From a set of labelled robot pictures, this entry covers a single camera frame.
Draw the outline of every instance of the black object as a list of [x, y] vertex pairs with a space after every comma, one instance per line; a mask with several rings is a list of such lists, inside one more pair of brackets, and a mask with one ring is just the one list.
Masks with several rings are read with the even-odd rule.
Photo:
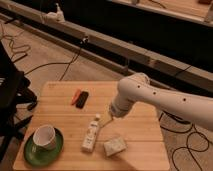
[[77, 102], [76, 102], [76, 107], [82, 109], [84, 107], [84, 104], [89, 96], [89, 93], [86, 91], [82, 91], [80, 94]]
[[24, 77], [24, 72], [19, 71], [10, 60], [0, 41], [0, 78], [3, 82], [0, 85], [0, 136], [3, 142], [0, 146], [0, 162], [13, 137], [22, 140], [24, 135], [19, 132], [26, 126], [32, 116], [14, 122], [14, 115], [17, 111], [16, 105], [31, 103], [28, 109], [32, 109], [37, 104], [36, 95], [28, 88], [30, 81]]

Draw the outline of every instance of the green saucer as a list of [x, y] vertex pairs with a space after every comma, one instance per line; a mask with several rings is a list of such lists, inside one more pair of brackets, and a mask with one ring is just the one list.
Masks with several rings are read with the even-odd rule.
[[53, 150], [39, 149], [33, 152], [35, 144], [33, 143], [33, 134], [28, 138], [24, 146], [24, 158], [34, 167], [43, 167], [52, 163], [60, 154], [63, 147], [63, 136], [61, 132], [55, 128], [56, 132], [56, 148]]

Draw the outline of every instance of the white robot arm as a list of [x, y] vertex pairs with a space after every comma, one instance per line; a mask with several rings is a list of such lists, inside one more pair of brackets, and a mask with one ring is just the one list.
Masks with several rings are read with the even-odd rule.
[[157, 88], [150, 85], [147, 75], [137, 73], [119, 81], [118, 94], [109, 112], [115, 117], [124, 117], [137, 101], [213, 131], [213, 98]]

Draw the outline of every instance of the white cup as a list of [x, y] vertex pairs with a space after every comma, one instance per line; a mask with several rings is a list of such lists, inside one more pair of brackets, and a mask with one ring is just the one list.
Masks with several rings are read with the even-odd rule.
[[52, 125], [42, 125], [36, 129], [33, 135], [35, 146], [46, 150], [53, 150], [56, 147], [56, 133]]

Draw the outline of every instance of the small bottle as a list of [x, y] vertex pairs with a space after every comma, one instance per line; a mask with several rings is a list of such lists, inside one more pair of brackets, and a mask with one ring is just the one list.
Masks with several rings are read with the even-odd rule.
[[56, 13], [57, 13], [57, 16], [58, 16], [58, 21], [59, 22], [65, 22], [63, 11], [61, 10], [58, 3], [56, 3], [56, 6], [57, 6], [57, 12]]
[[90, 152], [90, 153], [93, 152], [97, 134], [100, 129], [99, 120], [100, 120], [100, 115], [97, 114], [95, 116], [95, 119], [90, 122], [83, 144], [82, 144], [82, 151]]

